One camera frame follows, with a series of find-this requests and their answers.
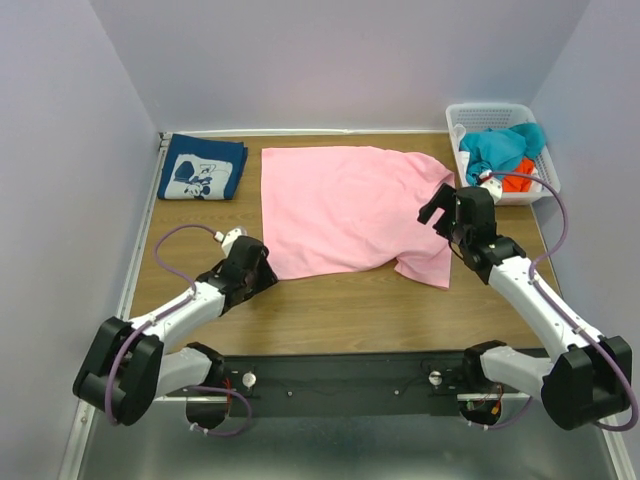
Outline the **pink t-shirt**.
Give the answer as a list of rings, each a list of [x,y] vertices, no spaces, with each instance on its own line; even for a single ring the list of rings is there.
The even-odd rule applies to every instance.
[[[266,148],[263,242],[281,280],[372,270],[390,261],[422,284],[450,285],[451,252],[419,210],[454,174],[424,153],[371,146]]]

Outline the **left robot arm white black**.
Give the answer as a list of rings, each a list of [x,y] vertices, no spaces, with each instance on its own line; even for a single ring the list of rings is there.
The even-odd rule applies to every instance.
[[[224,357],[184,343],[198,327],[274,286],[278,279],[259,240],[239,235],[223,243],[224,258],[165,305],[131,321],[105,320],[73,382],[73,394],[112,423],[130,426],[152,402],[183,388],[224,384]],[[184,344],[181,350],[175,347]]]

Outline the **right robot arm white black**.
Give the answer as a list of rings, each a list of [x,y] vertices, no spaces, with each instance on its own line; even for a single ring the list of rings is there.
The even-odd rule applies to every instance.
[[[500,341],[468,348],[465,374],[475,387],[503,384],[540,402],[560,428],[586,424],[611,430],[606,418],[629,412],[616,426],[623,432],[639,421],[631,385],[633,353],[620,336],[607,337],[590,325],[546,283],[535,261],[511,238],[498,234],[488,178],[478,187],[441,185],[421,207],[418,220],[457,246],[465,266],[519,313],[547,355],[536,358]]]

